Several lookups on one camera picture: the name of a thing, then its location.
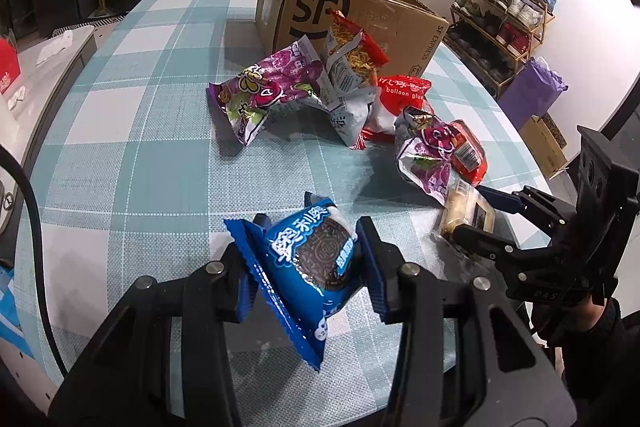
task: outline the red snack bag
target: red snack bag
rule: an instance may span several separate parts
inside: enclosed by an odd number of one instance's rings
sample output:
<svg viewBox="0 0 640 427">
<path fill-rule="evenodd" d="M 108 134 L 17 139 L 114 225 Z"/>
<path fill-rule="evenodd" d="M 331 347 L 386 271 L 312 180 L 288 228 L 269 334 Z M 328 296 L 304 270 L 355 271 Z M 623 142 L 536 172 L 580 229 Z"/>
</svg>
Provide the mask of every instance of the red snack bag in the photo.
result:
<svg viewBox="0 0 640 427">
<path fill-rule="evenodd" d="M 463 179 L 477 187 L 486 174 L 487 163 L 480 140 L 472 133 L 463 120 L 449 124 L 453 132 L 451 164 Z"/>
<path fill-rule="evenodd" d="M 20 64 L 18 63 L 18 52 L 15 45 L 9 40 L 0 37 L 0 94 L 4 93 L 12 82 L 20 74 Z"/>
<path fill-rule="evenodd" d="M 364 139 L 393 142 L 396 118 L 406 107 L 434 114 L 433 107 L 425 98 L 430 87 L 428 80 L 403 74 L 379 78 L 378 95 L 362 131 Z"/>
<path fill-rule="evenodd" d="M 360 86 L 375 86 L 378 68 L 389 60 L 371 36 L 341 12 L 332 10 L 331 24 L 322 48 L 322 61 L 338 95 Z"/>
</svg>

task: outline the sf logo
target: sf logo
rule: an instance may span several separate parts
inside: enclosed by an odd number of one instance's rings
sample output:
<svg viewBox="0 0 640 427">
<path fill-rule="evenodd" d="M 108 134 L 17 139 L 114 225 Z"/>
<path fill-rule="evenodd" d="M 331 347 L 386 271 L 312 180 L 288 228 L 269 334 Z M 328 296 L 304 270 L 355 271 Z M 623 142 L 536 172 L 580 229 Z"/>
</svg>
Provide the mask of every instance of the sf logo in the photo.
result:
<svg viewBox="0 0 640 427">
<path fill-rule="evenodd" d="M 317 25 L 323 15 L 329 15 L 330 10 L 340 10 L 345 17 L 349 13 L 351 7 L 351 0 L 296 0 L 296 10 L 293 14 L 293 23 L 305 23 L 302 26 L 307 26 L 309 23 Z M 295 28 L 292 24 L 289 28 L 289 35 L 299 39 L 303 35 L 309 37 L 309 39 L 324 39 L 327 31 L 311 32 L 302 31 Z"/>
</svg>

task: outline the oreo package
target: oreo package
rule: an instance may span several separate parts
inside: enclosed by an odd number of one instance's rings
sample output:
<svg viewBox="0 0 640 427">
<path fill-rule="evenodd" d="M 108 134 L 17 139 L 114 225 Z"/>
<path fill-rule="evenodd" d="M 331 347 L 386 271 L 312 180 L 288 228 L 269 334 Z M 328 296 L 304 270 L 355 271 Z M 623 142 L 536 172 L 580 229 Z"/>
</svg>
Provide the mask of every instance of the oreo package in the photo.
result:
<svg viewBox="0 0 640 427">
<path fill-rule="evenodd" d="M 305 194 L 306 207 L 273 225 L 225 219 L 227 230 L 296 350 L 316 371 L 327 319 L 362 287 L 357 236 L 329 198 Z"/>
</svg>

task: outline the purple gift bag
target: purple gift bag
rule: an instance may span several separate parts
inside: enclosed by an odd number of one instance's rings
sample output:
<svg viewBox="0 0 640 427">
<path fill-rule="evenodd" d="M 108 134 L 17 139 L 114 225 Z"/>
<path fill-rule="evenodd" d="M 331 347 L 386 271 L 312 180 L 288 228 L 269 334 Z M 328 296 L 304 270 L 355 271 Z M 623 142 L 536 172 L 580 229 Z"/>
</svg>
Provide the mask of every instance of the purple gift bag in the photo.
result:
<svg viewBox="0 0 640 427">
<path fill-rule="evenodd" d="M 533 115 L 544 115 L 560 93 L 569 89 L 542 57 L 530 58 L 498 100 L 501 110 L 520 130 Z"/>
</svg>

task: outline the plaid tablecloth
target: plaid tablecloth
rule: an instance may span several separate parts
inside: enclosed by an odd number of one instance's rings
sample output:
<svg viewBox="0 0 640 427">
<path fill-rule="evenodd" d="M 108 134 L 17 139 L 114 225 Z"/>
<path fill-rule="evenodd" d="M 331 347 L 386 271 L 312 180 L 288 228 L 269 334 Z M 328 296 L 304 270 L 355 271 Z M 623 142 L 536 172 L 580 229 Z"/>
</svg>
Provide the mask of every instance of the plaid tablecloth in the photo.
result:
<svg viewBox="0 0 640 427">
<path fill-rule="evenodd" d="M 399 178 L 387 146 L 351 151 L 324 114 L 307 109 L 271 124 L 243 149 L 228 123 L 210 111 L 207 83 L 264 57 L 255 5 L 143 0 L 60 108 L 31 182 L 40 205 L 49 314 L 67 367 L 136 277 L 190 274 L 229 242 L 224 217 L 265 212 L 278 219 L 302 206 L 305 190 L 332 197 L 352 223 L 372 216 L 384 240 L 436 276 L 461 276 L 460 258 L 430 236 L 440 210 Z M 433 82 L 429 100 L 439 116 L 463 118 L 482 140 L 488 185 L 548 190 L 511 123 L 444 45 L 424 76 Z M 522 246 L 546 244 L 523 219 L 511 224 Z M 35 295 L 23 211 L 18 315 L 35 358 L 60 384 Z M 179 322 L 174 326 L 172 402 L 179 413 Z M 245 425 L 335 426 L 385 405 L 399 327 L 382 325 L 360 291 L 329 321 L 318 374 L 300 360 L 260 299 L 246 323 L 227 328 L 227 340 Z"/>
</svg>

